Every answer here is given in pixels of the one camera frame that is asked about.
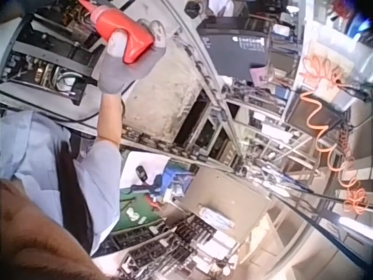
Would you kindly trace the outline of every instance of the glove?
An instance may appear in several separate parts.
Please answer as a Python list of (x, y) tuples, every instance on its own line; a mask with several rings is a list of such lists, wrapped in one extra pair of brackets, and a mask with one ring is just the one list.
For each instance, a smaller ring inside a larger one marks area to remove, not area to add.
[(166, 52), (166, 31), (163, 25), (157, 20), (150, 24), (144, 19), (138, 22), (154, 36), (153, 46), (133, 64), (125, 64), (123, 55), (127, 34), (122, 30), (114, 32), (109, 39), (100, 67), (98, 88), (102, 93), (111, 95), (121, 93), (131, 82), (148, 75)]

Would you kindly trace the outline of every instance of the light blue shirt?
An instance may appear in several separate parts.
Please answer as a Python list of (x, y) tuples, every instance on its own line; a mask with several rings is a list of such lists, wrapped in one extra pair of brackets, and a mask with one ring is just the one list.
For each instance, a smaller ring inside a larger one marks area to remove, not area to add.
[[(67, 129), (32, 111), (0, 119), (0, 177), (19, 179), (30, 200), (61, 226), (54, 146), (69, 139)], [(119, 220), (121, 155), (100, 141), (74, 165), (93, 220), (93, 254)]]

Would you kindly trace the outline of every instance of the person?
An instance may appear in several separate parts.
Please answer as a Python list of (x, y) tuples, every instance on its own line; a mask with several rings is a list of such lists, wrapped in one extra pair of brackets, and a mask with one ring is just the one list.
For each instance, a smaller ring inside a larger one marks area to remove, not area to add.
[(140, 23), (155, 42), (134, 64), (122, 62), (124, 32), (108, 42), (97, 138), (81, 162), (72, 158), (69, 132), (46, 116), (22, 111), (0, 119), (0, 266), (7, 279), (106, 279), (89, 255), (119, 220), (121, 91), (166, 51), (162, 24)]

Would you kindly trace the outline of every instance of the shirt sleeve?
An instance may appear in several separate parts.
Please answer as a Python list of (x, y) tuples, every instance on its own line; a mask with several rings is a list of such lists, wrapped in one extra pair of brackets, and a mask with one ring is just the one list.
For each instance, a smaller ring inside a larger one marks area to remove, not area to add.
[(84, 174), (81, 185), (93, 218), (93, 227), (100, 242), (119, 219), (119, 182), (121, 154), (111, 142), (98, 141), (78, 163)]

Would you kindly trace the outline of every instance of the human arm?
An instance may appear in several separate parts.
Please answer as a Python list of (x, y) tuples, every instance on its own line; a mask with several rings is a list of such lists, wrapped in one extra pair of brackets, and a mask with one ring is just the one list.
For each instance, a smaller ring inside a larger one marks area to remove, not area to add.
[(161, 23), (141, 20), (139, 24), (154, 35), (153, 46), (135, 63), (124, 64), (122, 58), (127, 36), (123, 31), (116, 31), (108, 42), (107, 53), (100, 68), (98, 87), (103, 95), (98, 114), (97, 141), (107, 140), (115, 146), (119, 146), (122, 134), (122, 91), (135, 80), (148, 75), (166, 51), (166, 32)]

